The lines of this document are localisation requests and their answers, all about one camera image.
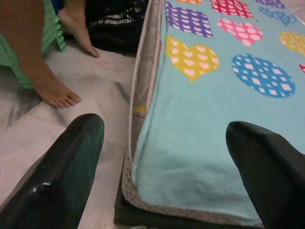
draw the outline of black base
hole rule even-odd
[[[208,223],[145,211],[131,205],[124,198],[121,187],[120,182],[115,201],[114,223],[116,224],[141,225],[158,229],[255,229],[254,227]]]

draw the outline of leg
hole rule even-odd
[[[80,101],[52,73],[41,54],[42,0],[0,0],[0,33],[19,60],[19,67],[49,104],[68,107]]]
[[[84,50],[94,57],[100,56],[89,39],[85,18],[85,0],[65,0],[64,7],[58,12],[58,16]]]

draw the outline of green plastic stool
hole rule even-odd
[[[43,0],[44,3],[44,25],[42,32],[42,53],[47,49],[47,47],[54,41],[57,44],[61,52],[66,51],[66,44],[62,35],[61,25],[59,23],[59,18],[57,17],[54,8],[52,6],[51,0]],[[21,87],[26,89],[33,89],[33,85],[28,81],[28,79],[22,74],[18,66],[18,58],[14,51],[11,49],[9,44],[5,41],[2,34],[0,34],[0,65],[11,67],[17,76]]]

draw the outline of yellow heart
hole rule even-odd
[[[288,49],[305,56],[305,36],[295,32],[280,33],[280,40]]]
[[[191,82],[219,66],[218,56],[209,47],[202,44],[187,47],[173,36],[166,37],[165,53],[171,57],[173,66]]]

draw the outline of mattress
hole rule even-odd
[[[170,1],[169,3],[171,6],[181,6],[177,1]],[[305,15],[302,13],[305,10],[303,4],[303,1],[288,1],[288,6],[290,9],[292,9],[297,15],[300,15],[300,18]],[[166,204],[149,204],[141,197],[138,187],[135,185],[132,178],[132,174],[134,172],[134,157],[136,154],[139,134],[142,131],[145,118],[149,108],[151,107],[151,103],[153,102],[156,77],[158,72],[160,72],[160,69],[158,70],[160,67],[159,56],[160,53],[162,55],[165,52],[161,46],[162,21],[165,17],[165,13],[163,12],[165,5],[166,2],[163,0],[154,0],[149,2],[139,44],[132,83],[133,87],[129,122],[129,145],[125,154],[122,174],[122,191],[124,197],[134,206],[151,212],[187,217],[217,224],[247,225],[245,222],[241,222],[236,217],[232,217],[230,214],[222,214],[213,211],[204,211],[184,207],[169,207],[166,206]],[[259,222],[256,222],[253,226],[260,227],[261,225]]]

